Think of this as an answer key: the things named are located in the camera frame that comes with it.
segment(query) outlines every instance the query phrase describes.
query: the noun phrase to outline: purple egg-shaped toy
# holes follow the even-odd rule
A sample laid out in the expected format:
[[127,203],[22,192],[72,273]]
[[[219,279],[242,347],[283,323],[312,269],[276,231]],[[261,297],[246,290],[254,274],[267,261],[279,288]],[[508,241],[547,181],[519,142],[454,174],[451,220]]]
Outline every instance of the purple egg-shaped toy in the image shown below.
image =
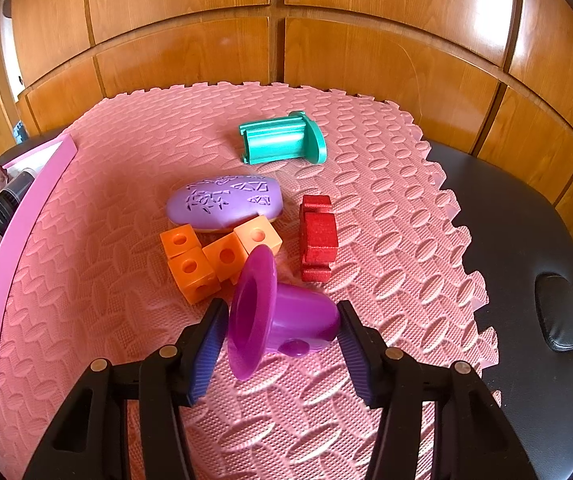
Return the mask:
[[274,178],[233,175],[207,178],[178,189],[167,202],[167,216],[197,232],[228,232],[264,215],[275,220],[282,212],[282,192]]

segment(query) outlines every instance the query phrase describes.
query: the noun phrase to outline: orange cube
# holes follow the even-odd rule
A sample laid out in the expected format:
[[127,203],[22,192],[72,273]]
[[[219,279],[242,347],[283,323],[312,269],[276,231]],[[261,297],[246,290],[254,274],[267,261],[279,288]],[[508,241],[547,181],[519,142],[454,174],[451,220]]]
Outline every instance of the orange cube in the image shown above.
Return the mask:
[[282,246],[282,238],[264,215],[257,216],[237,226],[233,232],[238,236],[249,254],[258,245],[267,245],[273,254],[278,254]]
[[160,240],[162,240],[164,252],[169,260],[195,247],[202,247],[196,232],[193,231],[190,224],[176,227],[170,231],[164,231],[160,234]]
[[215,269],[217,279],[223,282],[239,273],[249,257],[242,242],[235,233],[223,236],[207,245],[204,256]]
[[220,290],[214,268],[202,248],[194,247],[168,261],[170,272],[189,304],[204,300]]

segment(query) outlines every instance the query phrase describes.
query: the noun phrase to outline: red block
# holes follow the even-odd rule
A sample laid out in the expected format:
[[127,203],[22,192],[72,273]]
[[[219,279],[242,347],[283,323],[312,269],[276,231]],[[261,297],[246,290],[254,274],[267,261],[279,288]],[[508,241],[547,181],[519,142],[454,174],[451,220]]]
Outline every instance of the red block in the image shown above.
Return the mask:
[[330,213],[329,195],[304,195],[301,197],[300,212]]
[[304,195],[300,205],[300,262],[304,282],[327,283],[337,257],[337,225],[327,195]]
[[337,257],[337,226],[333,213],[304,213],[302,261],[330,264]]
[[302,266],[301,280],[303,282],[327,283],[330,280],[329,266]]

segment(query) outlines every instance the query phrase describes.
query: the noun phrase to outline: purple plastic funnel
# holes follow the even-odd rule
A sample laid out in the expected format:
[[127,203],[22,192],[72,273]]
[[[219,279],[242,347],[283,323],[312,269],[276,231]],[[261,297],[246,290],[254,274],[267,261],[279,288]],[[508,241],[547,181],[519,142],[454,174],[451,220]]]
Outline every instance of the purple plastic funnel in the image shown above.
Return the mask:
[[271,249],[250,253],[233,295],[229,320],[229,365],[240,381],[249,379],[262,355],[302,357],[326,347],[339,331],[339,313],[324,294],[278,283]]

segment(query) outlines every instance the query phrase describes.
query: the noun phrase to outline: teal plastic piece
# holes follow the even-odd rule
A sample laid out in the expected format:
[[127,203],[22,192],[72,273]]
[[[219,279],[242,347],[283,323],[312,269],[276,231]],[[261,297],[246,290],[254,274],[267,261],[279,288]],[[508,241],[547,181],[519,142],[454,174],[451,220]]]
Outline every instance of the teal plastic piece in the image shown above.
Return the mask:
[[315,121],[302,111],[287,117],[240,124],[246,164],[259,164],[303,156],[311,164],[326,161],[324,136]]

